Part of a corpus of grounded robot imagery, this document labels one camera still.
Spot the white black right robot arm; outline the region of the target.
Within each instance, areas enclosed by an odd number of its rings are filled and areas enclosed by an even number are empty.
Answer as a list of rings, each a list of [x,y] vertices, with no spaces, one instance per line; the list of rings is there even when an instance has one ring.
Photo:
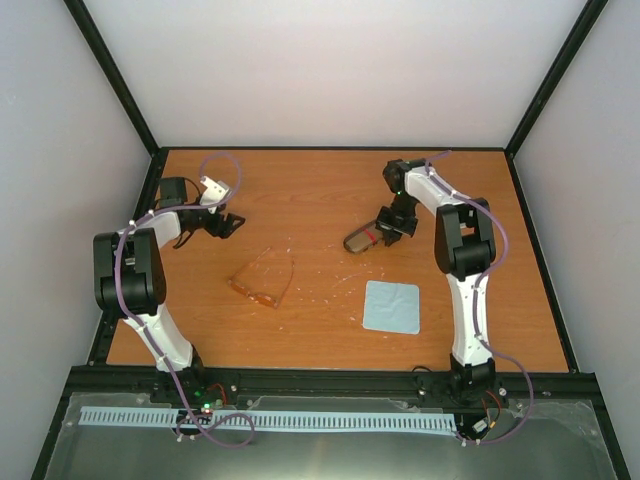
[[[392,160],[383,178],[394,194],[375,220],[385,245],[415,234],[418,204],[435,218],[434,257],[453,303],[451,389],[461,393],[492,386],[495,360],[487,334],[486,289],[496,242],[489,203],[454,189],[425,159]]]

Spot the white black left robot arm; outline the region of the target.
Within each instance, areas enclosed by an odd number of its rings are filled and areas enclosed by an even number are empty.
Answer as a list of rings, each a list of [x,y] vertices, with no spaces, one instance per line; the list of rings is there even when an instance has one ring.
[[[179,331],[166,305],[161,248],[198,230],[227,239],[245,218],[186,206],[149,211],[122,230],[93,239],[94,294],[98,306],[117,314],[141,338],[161,372],[178,372],[172,388],[186,402],[201,400],[208,378],[197,350]]]

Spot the light blue cleaning cloth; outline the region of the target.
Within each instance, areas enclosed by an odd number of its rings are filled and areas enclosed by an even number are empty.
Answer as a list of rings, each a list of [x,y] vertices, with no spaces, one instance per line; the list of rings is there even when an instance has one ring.
[[[420,333],[420,291],[417,285],[370,280],[366,284],[362,326],[395,334]]]

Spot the plaid glasses case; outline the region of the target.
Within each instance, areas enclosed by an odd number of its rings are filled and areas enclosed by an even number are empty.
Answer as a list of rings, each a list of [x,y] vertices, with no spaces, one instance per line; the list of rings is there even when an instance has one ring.
[[[378,228],[377,221],[372,220],[347,235],[343,247],[351,254],[361,254],[383,243],[383,232]]]

